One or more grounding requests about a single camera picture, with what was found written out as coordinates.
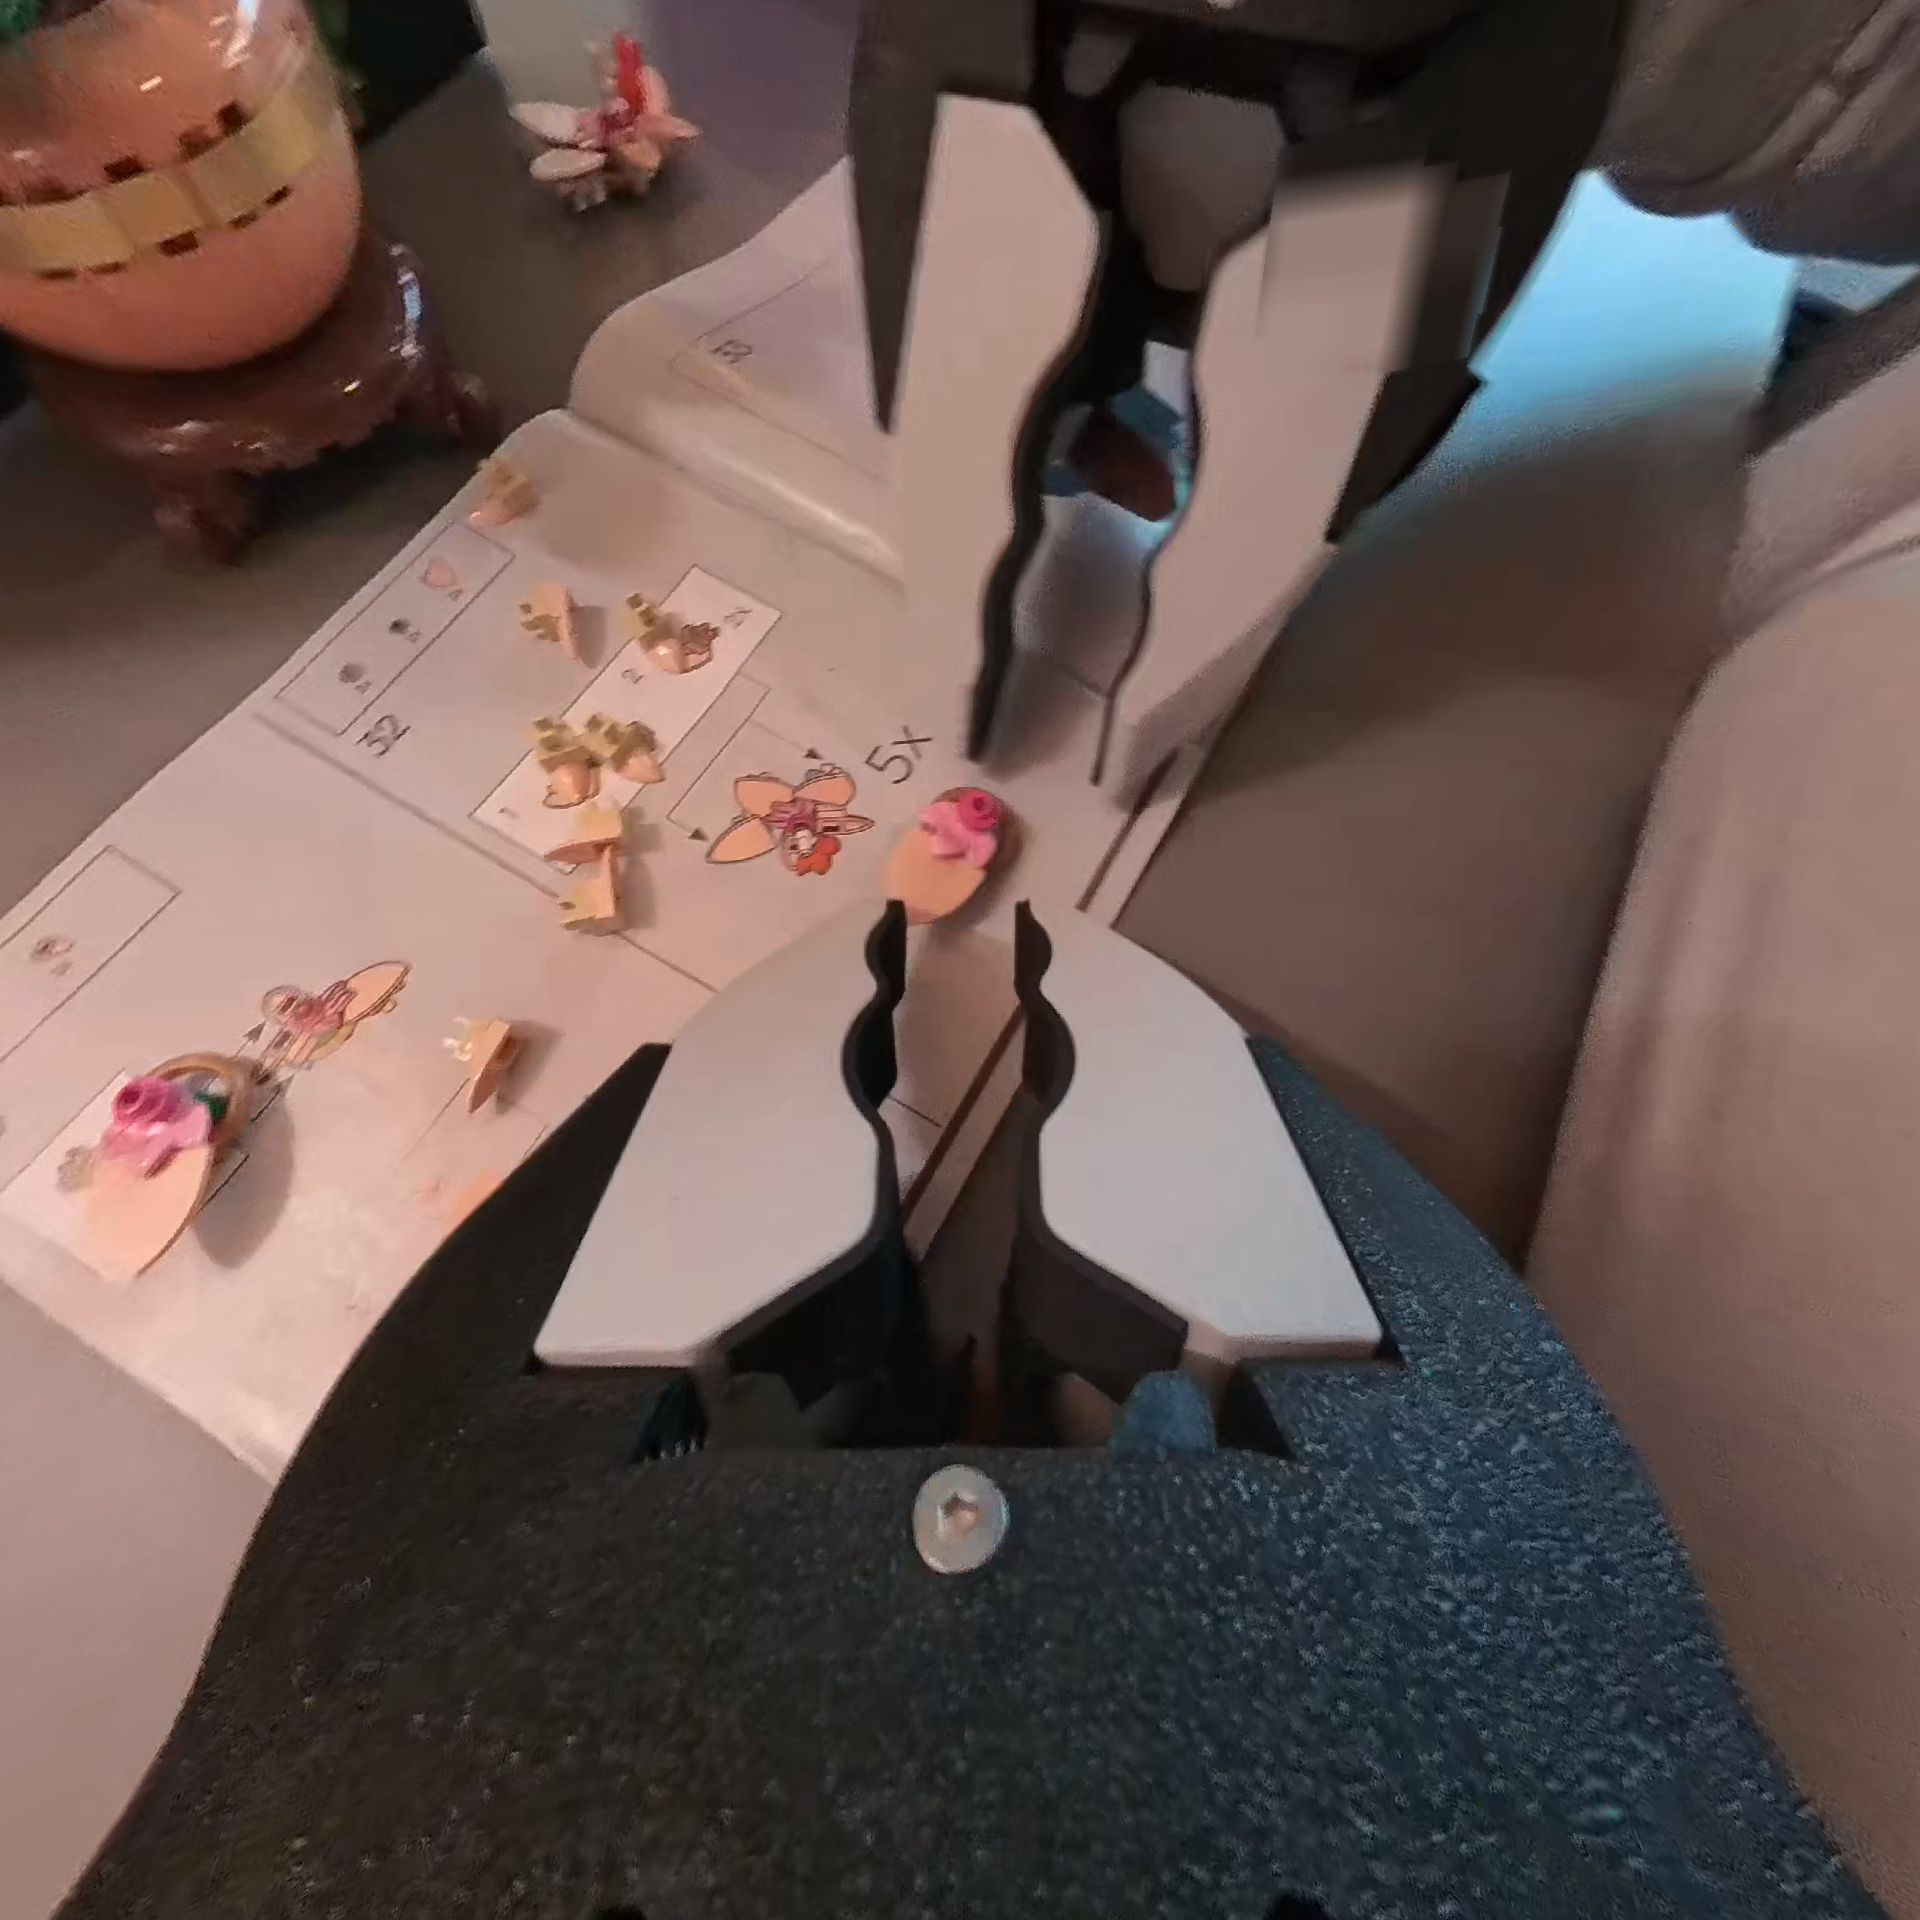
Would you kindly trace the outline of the brown vase stand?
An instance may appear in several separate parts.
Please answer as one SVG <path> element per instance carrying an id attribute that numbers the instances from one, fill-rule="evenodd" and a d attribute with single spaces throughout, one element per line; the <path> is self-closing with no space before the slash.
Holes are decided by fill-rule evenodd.
<path id="1" fill-rule="evenodd" d="M 363 227 L 335 304 L 288 345 L 196 372 L 97 367 L 25 349 L 41 408 L 125 467 L 161 537 L 228 565 L 256 531 L 259 483 L 392 425 L 485 455 L 501 425 L 448 349 L 416 253 Z"/>

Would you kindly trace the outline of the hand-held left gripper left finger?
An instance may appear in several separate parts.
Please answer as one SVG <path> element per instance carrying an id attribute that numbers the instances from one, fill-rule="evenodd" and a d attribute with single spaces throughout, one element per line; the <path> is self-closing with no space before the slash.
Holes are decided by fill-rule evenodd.
<path id="1" fill-rule="evenodd" d="M 821 1373 L 906 1252 L 896 1086 L 906 910 L 860 902 L 728 983 L 669 1041 L 536 1339 L 552 1369 Z"/>

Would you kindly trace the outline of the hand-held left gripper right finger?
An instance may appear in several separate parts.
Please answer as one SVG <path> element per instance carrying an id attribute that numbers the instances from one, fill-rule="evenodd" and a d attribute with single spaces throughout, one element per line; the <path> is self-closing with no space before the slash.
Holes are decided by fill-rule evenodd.
<path id="1" fill-rule="evenodd" d="M 1087 913 L 1015 912 L 1015 1319 L 1051 1365 L 1369 1355 L 1384 1326 L 1250 1035 Z"/>

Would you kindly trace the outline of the tan petal with pink flower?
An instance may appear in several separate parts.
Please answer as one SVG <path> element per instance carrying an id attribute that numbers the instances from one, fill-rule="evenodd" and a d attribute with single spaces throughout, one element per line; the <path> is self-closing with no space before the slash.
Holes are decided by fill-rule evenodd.
<path id="1" fill-rule="evenodd" d="M 79 1257 L 103 1280 L 144 1276 L 249 1159 L 272 1075 L 235 1052 L 121 1071 L 56 1156 Z"/>

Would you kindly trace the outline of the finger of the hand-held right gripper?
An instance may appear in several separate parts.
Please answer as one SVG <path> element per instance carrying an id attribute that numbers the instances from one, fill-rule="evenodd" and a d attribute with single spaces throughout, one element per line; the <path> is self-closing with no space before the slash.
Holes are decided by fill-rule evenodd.
<path id="1" fill-rule="evenodd" d="M 864 4 L 853 190 L 907 637 L 992 753 L 1040 463 L 1107 232 L 1040 111 L 1040 4 Z"/>
<path id="2" fill-rule="evenodd" d="M 1191 491 L 1148 566 L 1103 787 L 1144 787 L 1236 707 L 1327 563 L 1394 331 L 1392 236 L 1258 236 L 1216 267 L 1191 348 Z"/>

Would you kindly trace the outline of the toy brick orchid flower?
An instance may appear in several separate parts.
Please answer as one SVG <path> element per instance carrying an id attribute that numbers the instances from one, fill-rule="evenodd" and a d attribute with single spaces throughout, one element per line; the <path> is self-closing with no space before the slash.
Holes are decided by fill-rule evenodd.
<path id="1" fill-rule="evenodd" d="M 529 141 L 529 179 L 575 212 L 642 198 L 666 164 L 703 137 L 676 111 L 666 73 L 636 33 L 612 32 L 592 40 L 587 54 L 591 105 L 513 105 L 513 120 Z"/>

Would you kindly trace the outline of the grey desk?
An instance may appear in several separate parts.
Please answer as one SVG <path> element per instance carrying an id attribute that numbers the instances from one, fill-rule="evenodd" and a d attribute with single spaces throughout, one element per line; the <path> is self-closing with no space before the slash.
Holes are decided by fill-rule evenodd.
<path id="1" fill-rule="evenodd" d="M 489 49 L 368 153 L 456 351 L 520 422 L 617 304 L 839 156 L 856 4 L 480 4 Z M 515 102 L 591 105 L 636 33 L 703 137 L 575 212 Z M 1578 190 L 1455 438 L 1265 662 L 1120 926 L 1303 1052 L 1511 1257 L 1539 1213 L 1648 783 L 1719 649 L 1744 404 L 1778 261 Z M 292 485 L 243 566 L 5 417 L 5 907 L 386 565 L 471 463 Z M 200 1664 L 267 1483 L 5 1286 L 5 1916 L 49 1916 Z"/>

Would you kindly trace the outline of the group of tan clip petals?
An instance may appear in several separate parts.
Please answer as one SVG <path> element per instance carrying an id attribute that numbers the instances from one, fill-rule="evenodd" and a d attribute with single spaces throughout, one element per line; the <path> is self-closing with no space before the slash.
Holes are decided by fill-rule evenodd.
<path id="1" fill-rule="evenodd" d="M 561 1113 L 636 1044 L 669 1040 L 709 966 L 667 919 L 667 773 L 729 688 L 724 647 L 674 595 L 684 541 L 657 489 L 531 438 L 482 462 L 421 589 L 448 623 L 409 678 L 425 800 L 516 881 L 475 935 L 473 1009 L 531 1031 L 516 1099 Z"/>

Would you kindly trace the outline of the white instruction booklet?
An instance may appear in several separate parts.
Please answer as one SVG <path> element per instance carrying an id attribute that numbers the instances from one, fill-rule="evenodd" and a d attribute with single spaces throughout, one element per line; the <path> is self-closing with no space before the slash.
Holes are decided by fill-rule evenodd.
<path id="1" fill-rule="evenodd" d="M 912 1309 L 921 1197 L 970 1147 L 1017 1014 L 1012 902 L 1113 924 L 1202 752 L 1132 800 L 1097 780 L 1154 525 L 1051 499 L 1015 615 L 992 753 L 907 637 L 895 443 L 873 422 L 845 161 L 754 239 L 644 295 L 587 343 L 567 404 L 505 448 L 578 448 L 657 489 L 684 541 L 687 662 L 721 637 L 728 689 L 673 753 L 661 933 L 709 966 L 703 1006 L 828 919 L 877 905 L 899 831 L 948 787 L 1010 812 L 960 912 L 906 921 L 896 1086 L 904 1257 L 835 1289 L 877 1335 L 780 1376 L 809 1406 L 873 1376 Z M 409 678 L 448 623 L 421 566 L 460 496 L 267 686 L 120 807 L 5 919 L 5 1281 L 241 1464 L 275 1480 L 419 1267 L 636 1044 L 563 1110 L 516 1099 L 531 1031 L 477 1014 L 475 935 L 516 881 L 425 800 Z M 272 1075 L 247 1164 L 144 1276 L 75 1251 L 58 1149 L 121 1071 L 235 1052 Z"/>

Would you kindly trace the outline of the person's beige clothing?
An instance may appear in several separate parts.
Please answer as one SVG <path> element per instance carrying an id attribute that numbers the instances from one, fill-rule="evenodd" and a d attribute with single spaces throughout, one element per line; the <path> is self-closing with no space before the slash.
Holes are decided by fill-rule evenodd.
<path id="1" fill-rule="evenodd" d="M 1744 630 L 1674 734 L 1527 1273 L 1764 1725 L 1915 1916 L 1915 399 L 1762 455 Z"/>

